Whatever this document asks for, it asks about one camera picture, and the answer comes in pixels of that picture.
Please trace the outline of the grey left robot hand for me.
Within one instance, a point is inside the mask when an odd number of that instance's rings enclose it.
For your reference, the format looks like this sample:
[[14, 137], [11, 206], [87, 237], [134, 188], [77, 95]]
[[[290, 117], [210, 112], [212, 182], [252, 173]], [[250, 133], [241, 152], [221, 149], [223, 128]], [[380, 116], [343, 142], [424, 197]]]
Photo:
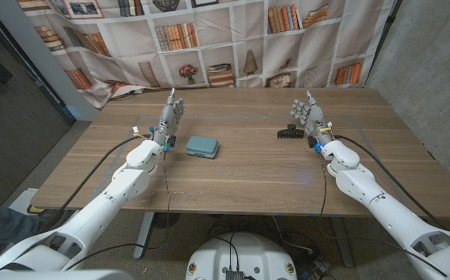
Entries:
[[183, 114], [184, 101], [182, 98], [176, 98], [176, 89], [172, 88], [169, 91], [167, 104], [163, 107], [158, 124], [153, 132], [152, 140], [164, 146], [170, 138], [175, 138]]

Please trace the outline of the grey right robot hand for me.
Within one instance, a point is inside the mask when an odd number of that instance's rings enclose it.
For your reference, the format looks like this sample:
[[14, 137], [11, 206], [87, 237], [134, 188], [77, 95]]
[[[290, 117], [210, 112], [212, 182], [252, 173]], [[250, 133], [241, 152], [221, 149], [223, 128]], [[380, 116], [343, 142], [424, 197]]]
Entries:
[[291, 115], [304, 127], [308, 136], [309, 147], [321, 152], [323, 147], [334, 140], [332, 128], [328, 125], [321, 107], [309, 90], [306, 91], [307, 101], [294, 100], [291, 105]]

